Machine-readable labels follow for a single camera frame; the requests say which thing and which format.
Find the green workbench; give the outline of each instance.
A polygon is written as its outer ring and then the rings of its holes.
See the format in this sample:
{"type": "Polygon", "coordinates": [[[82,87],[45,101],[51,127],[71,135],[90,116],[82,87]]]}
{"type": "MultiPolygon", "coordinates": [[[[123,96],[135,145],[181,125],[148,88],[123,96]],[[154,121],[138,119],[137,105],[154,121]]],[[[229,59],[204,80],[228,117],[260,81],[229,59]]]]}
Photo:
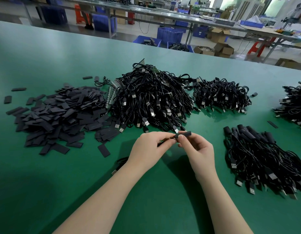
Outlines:
{"type": "MultiPolygon", "coordinates": [[[[223,144],[223,127],[251,125],[272,132],[281,148],[301,157],[301,130],[271,111],[285,96],[282,85],[296,85],[301,71],[7,22],[0,22],[0,233],[51,233],[111,177],[115,161],[129,155],[142,133],[127,128],[106,144],[111,152],[107,158],[99,152],[94,132],[86,133],[81,149],[42,157],[41,147],[24,148],[27,134],[15,132],[15,118],[5,112],[25,106],[29,97],[53,94],[64,82],[91,86],[93,81],[82,77],[121,77],[143,58],[176,75],[226,78],[258,93],[248,114],[193,112],[185,127],[214,145],[218,176],[254,233],[301,233],[301,193],[298,200],[271,190],[247,193],[234,184],[223,144]],[[11,92],[18,87],[27,90],[11,92]],[[12,95],[11,104],[3,104],[7,95],[12,95]]],[[[203,192],[184,154],[172,147],[141,178],[111,233],[213,233],[203,192]]]]}

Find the gray floor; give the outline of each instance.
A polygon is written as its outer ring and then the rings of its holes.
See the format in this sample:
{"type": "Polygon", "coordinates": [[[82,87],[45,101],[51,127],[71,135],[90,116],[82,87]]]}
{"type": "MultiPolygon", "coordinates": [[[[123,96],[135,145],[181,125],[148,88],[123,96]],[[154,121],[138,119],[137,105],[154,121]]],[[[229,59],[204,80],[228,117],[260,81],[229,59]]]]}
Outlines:
{"type": "MultiPolygon", "coordinates": [[[[72,33],[78,33],[78,34],[86,34],[86,35],[93,35],[98,37],[104,37],[108,38],[108,33],[100,32],[100,31],[90,31],[86,30],[84,28],[84,25],[78,25],[76,24],[76,15],[74,10],[65,10],[66,16],[68,20],[67,25],[63,26],[56,26],[56,25],[48,25],[42,23],[40,21],[38,13],[36,11],[36,8],[32,4],[27,5],[28,11],[30,13],[30,16],[33,21],[33,25],[37,27],[43,27],[43,28],[49,28],[49,29],[55,29],[60,31],[67,31],[72,33]]],[[[150,16],[141,16],[137,15],[136,18],[146,18],[147,20],[150,20],[150,16]]],[[[18,24],[25,24],[30,25],[25,9],[22,5],[18,5],[15,3],[10,3],[5,0],[0,0],[0,20],[1,21],[7,21],[12,23],[18,23],[18,24]]],[[[123,40],[132,42],[138,35],[144,35],[149,37],[156,38],[157,36],[157,29],[159,25],[155,24],[148,24],[148,23],[138,23],[135,22],[134,25],[117,25],[117,36],[114,39],[123,40]]],[[[187,33],[183,34],[182,37],[182,43],[185,43],[187,33]]],[[[227,44],[232,46],[235,49],[235,52],[233,55],[231,55],[231,58],[236,60],[248,60],[248,61],[254,61],[254,62],[260,62],[269,52],[267,48],[263,51],[260,58],[254,57],[254,54],[247,55],[247,52],[253,45],[252,42],[242,41],[240,39],[231,39],[229,38],[227,40],[227,44]]],[[[195,46],[208,46],[213,48],[215,46],[215,43],[211,42],[209,39],[203,39],[198,37],[193,37],[191,41],[191,45],[193,47],[195,46]]],[[[276,61],[279,58],[288,58],[295,60],[297,62],[301,63],[301,50],[300,49],[293,49],[293,48],[281,48],[276,49],[269,57],[269,59],[265,62],[266,64],[274,65],[276,61]]]]}

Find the open cardboard box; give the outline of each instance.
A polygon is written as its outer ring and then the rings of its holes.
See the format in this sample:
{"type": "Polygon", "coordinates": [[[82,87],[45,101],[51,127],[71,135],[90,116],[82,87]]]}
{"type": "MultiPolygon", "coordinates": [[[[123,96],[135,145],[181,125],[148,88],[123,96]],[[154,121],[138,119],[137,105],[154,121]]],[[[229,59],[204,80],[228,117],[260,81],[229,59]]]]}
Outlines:
{"type": "Polygon", "coordinates": [[[205,46],[196,46],[194,48],[194,53],[209,55],[209,56],[214,56],[214,54],[215,54],[215,52],[212,48],[205,47],[205,46]]]}
{"type": "Polygon", "coordinates": [[[214,43],[225,43],[226,35],[230,34],[229,30],[220,28],[210,28],[207,34],[207,38],[214,43]]]}
{"type": "Polygon", "coordinates": [[[214,46],[215,56],[230,58],[230,55],[234,53],[234,48],[226,43],[217,43],[214,46]]]}
{"type": "Polygon", "coordinates": [[[282,66],[286,68],[301,70],[301,63],[296,62],[291,59],[279,58],[279,60],[275,64],[276,66],[282,66]]]}

